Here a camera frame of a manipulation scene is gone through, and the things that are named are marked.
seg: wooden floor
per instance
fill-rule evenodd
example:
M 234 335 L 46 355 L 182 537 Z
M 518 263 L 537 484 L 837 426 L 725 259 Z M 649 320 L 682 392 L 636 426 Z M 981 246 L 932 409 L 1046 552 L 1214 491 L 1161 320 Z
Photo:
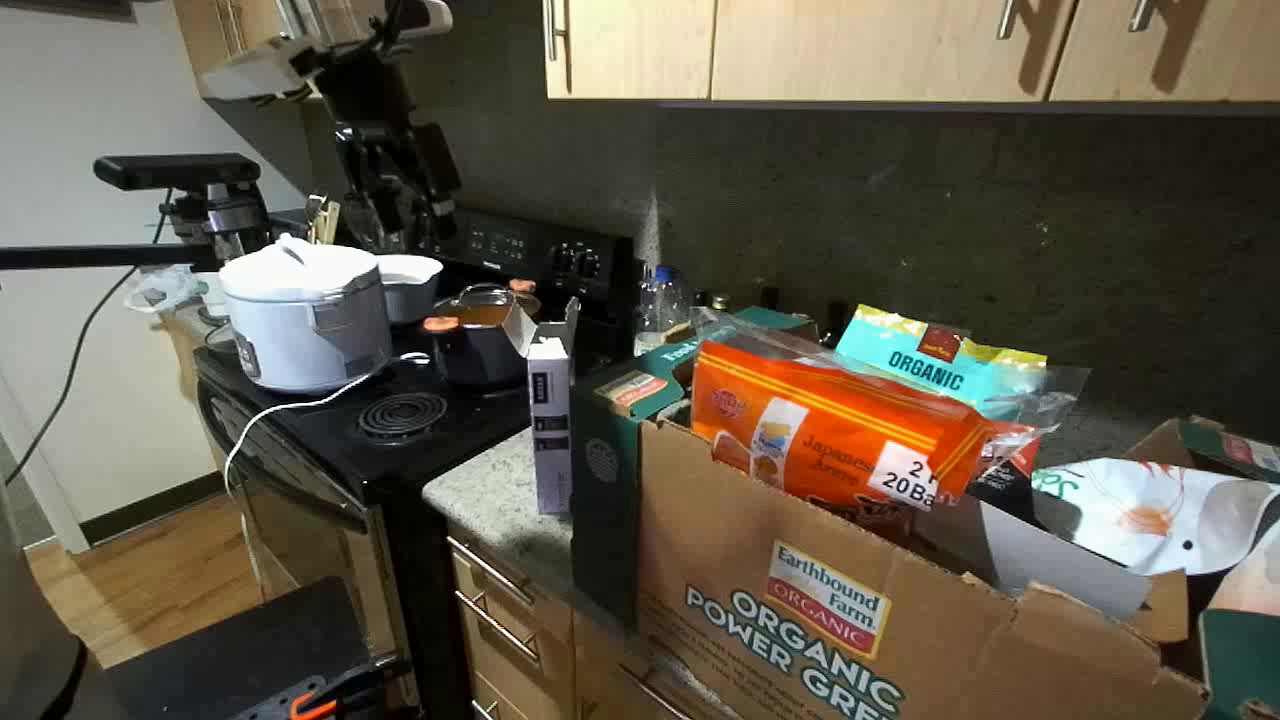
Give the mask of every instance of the wooden floor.
M 110 668 L 260 604 L 227 497 L 159 517 L 82 556 L 28 552 L 55 618 Z

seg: lid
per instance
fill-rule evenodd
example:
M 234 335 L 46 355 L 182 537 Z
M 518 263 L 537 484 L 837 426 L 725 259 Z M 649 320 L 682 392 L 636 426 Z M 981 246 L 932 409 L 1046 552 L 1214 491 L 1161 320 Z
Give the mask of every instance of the lid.
M 282 232 L 275 246 L 227 259 L 219 279 L 234 302 L 337 302 L 367 271 L 374 271 L 373 251 L 306 246 Z
M 465 329 L 487 329 L 487 325 L 505 325 L 511 307 L 511 296 L 505 288 L 487 288 L 487 283 L 466 283 L 457 296 L 444 296 L 432 303 L 432 318 L 457 318 Z
M 428 283 L 444 271 L 437 255 L 374 255 L 383 283 Z

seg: oven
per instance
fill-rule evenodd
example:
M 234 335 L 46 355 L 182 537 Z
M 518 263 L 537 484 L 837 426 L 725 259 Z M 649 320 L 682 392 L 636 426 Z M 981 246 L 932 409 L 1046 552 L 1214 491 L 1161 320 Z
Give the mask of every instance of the oven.
M 200 392 L 203 426 L 227 453 L 250 409 L 227 392 Z M 383 511 L 342 491 L 303 450 L 272 426 L 254 426 L 227 468 L 239 537 L 264 597 L 314 582 L 342 582 L 367 658 L 410 659 Z M 420 706 L 410 681 L 397 706 Z
M 465 207 L 457 222 L 458 232 L 432 247 L 444 259 L 440 294 L 527 277 L 548 320 L 567 296 L 578 302 L 571 345 L 578 374 L 632 353 L 639 294 L 632 239 Z M 254 388 L 230 345 L 200 349 L 194 374 L 203 426 L 222 453 L 254 413 L 297 402 Z M 423 715 L 466 715 L 449 519 L 420 491 L 518 427 L 527 427 L 523 379 L 457 388 L 414 361 L 383 367 L 323 409 L 250 426 L 227 491 L 264 597 L 323 576 L 342 582 L 367 658 L 397 651 L 410 666 L 402 706 Z

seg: cabinet handle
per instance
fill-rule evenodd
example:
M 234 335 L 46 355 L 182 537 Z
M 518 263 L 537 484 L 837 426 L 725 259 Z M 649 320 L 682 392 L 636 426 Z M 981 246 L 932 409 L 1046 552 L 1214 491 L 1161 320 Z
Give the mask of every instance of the cabinet handle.
M 303 8 L 297 0 L 282 0 L 282 8 L 287 8 L 293 37 L 306 37 Z
M 653 685 L 649 685 L 642 677 L 636 677 L 627 666 L 620 666 L 620 673 L 632 677 L 636 689 L 639 689 L 657 708 L 664 708 L 664 712 L 676 715 L 676 720 L 688 720 L 688 712 L 682 712 L 676 702 L 668 702 L 660 689 L 653 689 Z
M 1127 17 L 1127 32 L 1148 32 L 1151 25 L 1151 0 L 1135 0 Z
M 242 6 L 239 0 L 230 0 L 230 27 L 234 27 L 234 51 L 242 51 L 246 44 L 242 44 Z
M 542 44 L 548 44 L 548 63 L 557 63 L 557 6 L 558 6 L 558 0 L 542 0 Z
M 222 32 L 227 51 L 234 57 L 239 51 L 239 44 L 234 44 L 234 12 L 230 12 L 227 0 L 216 0 L 216 25 Z
M 517 635 L 506 623 L 500 623 L 495 618 L 487 618 L 485 607 L 485 593 L 478 597 L 465 597 L 465 593 L 451 593 L 478 623 L 487 623 L 495 635 L 505 635 L 531 668 L 538 668 L 538 658 L 537 647 Z
M 472 565 L 472 567 L 478 567 L 487 582 L 495 582 L 500 588 L 506 588 L 511 597 L 518 597 L 518 604 L 527 604 L 531 607 L 531 597 L 523 593 L 523 586 L 517 586 L 511 576 L 505 576 L 500 567 L 490 567 L 485 556 L 476 556 L 465 540 L 457 540 L 457 537 L 444 537 L 449 540 L 449 548 L 465 561 L 465 565 Z
M 476 712 L 478 720 L 495 720 L 495 702 L 490 702 L 490 706 L 472 702 L 472 712 Z
M 1015 19 L 1015 0 L 1005 0 L 1005 6 L 999 6 L 999 19 L 997 19 L 997 42 L 1008 42 L 1008 37 L 1010 37 L 1010 19 Z
M 306 0 L 306 6 L 310 6 L 310 17 L 314 17 L 314 42 L 333 44 L 323 8 L 314 0 Z

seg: orange bag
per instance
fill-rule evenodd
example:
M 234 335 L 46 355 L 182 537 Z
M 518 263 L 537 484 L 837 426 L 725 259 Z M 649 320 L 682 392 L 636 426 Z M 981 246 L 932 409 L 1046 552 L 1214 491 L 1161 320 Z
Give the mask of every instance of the orange bag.
M 712 340 L 692 367 L 692 432 L 714 462 L 816 503 L 932 509 L 965 497 L 997 426 L 960 402 Z

